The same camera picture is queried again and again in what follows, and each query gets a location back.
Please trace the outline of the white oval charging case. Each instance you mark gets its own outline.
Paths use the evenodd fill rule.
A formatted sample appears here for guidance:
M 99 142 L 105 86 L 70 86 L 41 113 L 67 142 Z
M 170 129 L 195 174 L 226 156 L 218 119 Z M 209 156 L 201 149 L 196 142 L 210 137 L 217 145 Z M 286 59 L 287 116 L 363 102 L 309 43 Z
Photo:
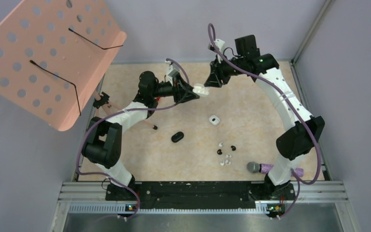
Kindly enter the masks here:
M 205 87 L 203 84 L 195 84 L 192 91 L 200 97 L 207 97 L 210 94 L 210 88 Z

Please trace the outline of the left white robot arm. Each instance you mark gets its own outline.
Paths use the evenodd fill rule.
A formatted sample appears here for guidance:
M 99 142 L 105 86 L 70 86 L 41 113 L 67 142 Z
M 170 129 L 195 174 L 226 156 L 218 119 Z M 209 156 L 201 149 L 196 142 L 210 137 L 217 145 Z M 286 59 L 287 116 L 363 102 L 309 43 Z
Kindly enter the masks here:
M 117 186 L 117 194 L 124 200 L 134 197 L 134 176 L 120 161 L 122 135 L 138 122 L 149 118 L 157 108 L 158 98 L 173 97 L 175 104 L 199 99 L 182 76 L 176 72 L 171 81 L 160 82 L 151 71 L 139 76 L 138 92 L 134 100 L 120 114 L 108 119 L 94 117 L 90 121 L 91 132 L 82 148 L 82 155 L 100 167 Z

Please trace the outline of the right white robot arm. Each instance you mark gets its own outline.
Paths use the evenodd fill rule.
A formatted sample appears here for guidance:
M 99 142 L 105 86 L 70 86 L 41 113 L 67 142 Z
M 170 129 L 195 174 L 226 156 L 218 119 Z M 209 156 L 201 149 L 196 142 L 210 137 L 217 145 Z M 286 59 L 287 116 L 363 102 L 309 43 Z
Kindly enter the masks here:
M 231 59 L 224 54 L 225 42 L 209 35 L 209 49 L 216 53 L 210 62 L 210 74 L 203 85 L 193 87 L 185 85 L 185 92 L 180 94 L 178 103 L 196 100 L 209 94 L 209 88 L 220 88 L 231 77 L 245 74 L 263 90 L 282 120 L 285 132 L 276 139 L 278 157 L 276 163 L 264 179 L 264 193 L 270 199 L 277 199 L 283 194 L 290 182 L 297 160 L 308 154 L 312 148 L 316 151 L 317 168 L 311 181 L 299 182 L 311 185 L 319 177 L 322 157 L 318 144 L 325 121 L 321 116 L 314 116 L 298 100 L 296 94 L 286 83 L 279 63 L 273 55 L 260 53 L 254 35 L 235 39 L 237 56 Z

